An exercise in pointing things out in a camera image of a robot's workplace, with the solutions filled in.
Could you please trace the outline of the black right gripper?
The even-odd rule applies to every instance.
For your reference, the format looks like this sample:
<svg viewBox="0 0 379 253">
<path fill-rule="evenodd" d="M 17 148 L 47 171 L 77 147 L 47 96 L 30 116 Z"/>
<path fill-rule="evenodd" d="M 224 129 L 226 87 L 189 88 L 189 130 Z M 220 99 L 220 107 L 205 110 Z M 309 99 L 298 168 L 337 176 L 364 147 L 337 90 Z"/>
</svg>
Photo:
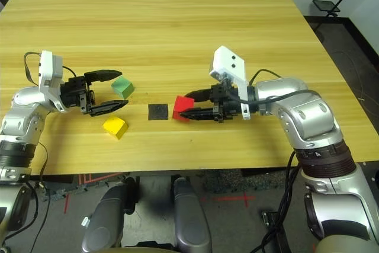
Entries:
<svg viewBox="0 0 379 253">
<path fill-rule="evenodd" d="M 195 102 L 204 102 L 210 99 L 213 103 L 213 108 L 189 108 L 180 112 L 180 116 L 185 119 L 214 120 L 222 123 L 225 120 L 232 120 L 234 116 L 241 113 L 240 104 L 228 97 L 222 84 L 212 85 L 211 89 L 191 91 L 185 96 L 192 98 Z"/>
</svg>

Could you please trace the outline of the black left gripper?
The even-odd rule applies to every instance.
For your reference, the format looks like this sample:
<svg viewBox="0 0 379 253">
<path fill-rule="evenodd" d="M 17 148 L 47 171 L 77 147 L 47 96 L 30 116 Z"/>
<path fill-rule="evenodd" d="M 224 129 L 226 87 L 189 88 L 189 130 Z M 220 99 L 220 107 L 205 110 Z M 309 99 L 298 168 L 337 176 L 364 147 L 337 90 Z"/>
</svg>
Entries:
<svg viewBox="0 0 379 253">
<path fill-rule="evenodd" d="M 65 107 L 79 107 L 81 113 L 90 116 L 101 116 L 123 108 L 129 103 L 128 100 L 112 100 L 95 105 L 95 95 L 89 86 L 92 82 L 110 81 L 121 76 L 116 70 L 98 70 L 84 73 L 84 76 L 69 78 L 60 86 L 60 98 Z"/>
</svg>

